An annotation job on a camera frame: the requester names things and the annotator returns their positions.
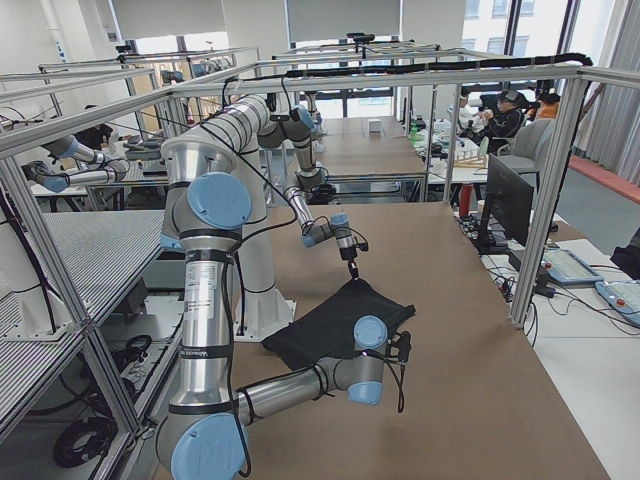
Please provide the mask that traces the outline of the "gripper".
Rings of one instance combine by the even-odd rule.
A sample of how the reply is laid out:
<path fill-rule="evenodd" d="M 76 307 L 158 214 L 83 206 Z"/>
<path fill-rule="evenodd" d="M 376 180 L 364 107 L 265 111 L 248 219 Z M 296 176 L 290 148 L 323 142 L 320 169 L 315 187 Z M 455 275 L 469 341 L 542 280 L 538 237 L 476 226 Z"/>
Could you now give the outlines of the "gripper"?
<path fill-rule="evenodd" d="M 347 263 L 347 268 L 353 280 L 359 278 L 359 270 L 356 264 L 358 256 L 358 242 L 353 235 L 346 235 L 338 239 L 338 247 L 341 259 Z"/>

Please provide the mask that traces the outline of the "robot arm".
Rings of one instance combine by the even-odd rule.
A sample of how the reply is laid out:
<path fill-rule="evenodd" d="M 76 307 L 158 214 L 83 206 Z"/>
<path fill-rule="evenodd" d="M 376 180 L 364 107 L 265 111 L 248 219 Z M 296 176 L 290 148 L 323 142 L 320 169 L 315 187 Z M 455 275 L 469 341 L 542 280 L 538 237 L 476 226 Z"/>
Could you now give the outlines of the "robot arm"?
<path fill-rule="evenodd" d="M 165 141 L 169 194 L 161 243 L 185 253 L 181 384 L 157 437 L 157 456 L 176 479 L 231 479 L 251 469 L 246 428 L 263 416 L 334 391 L 375 405 L 383 389 L 387 328 L 367 315 L 354 327 L 356 356 L 325 357 L 282 377 L 235 390 L 230 271 L 250 240 L 264 232 L 266 207 L 259 184 L 246 184 L 239 166 L 258 171 L 255 150 L 290 141 L 303 174 L 318 172 L 315 125 L 300 106 L 273 113 L 266 99 L 245 96 L 183 134 Z"/>
<path fill-rule="evenodd" d="M 274 93 L 267 95 L 266 105 L 269 121 L 258 132 L 258 143 L 265 149 L 272 149 L 289 140 L 294 146 L 298 169 L 287 176 L 284 197 L 297 216 L 303 244 L 313 247 L 334 238 L 341 259 L 347 263 L 351 277 L 357 280 L 357 251 L 366 251 L 368 244 L 356 240 L 347 214 L 334 214 L 319 224 L 307 204 L 307 195 L 325 180 L 321 165 L 314 157 L 313 141 L 317 139 L 318 129 L 312 114 L 302 105 L 290 106 L 287 112 L 278 113 Z"/>

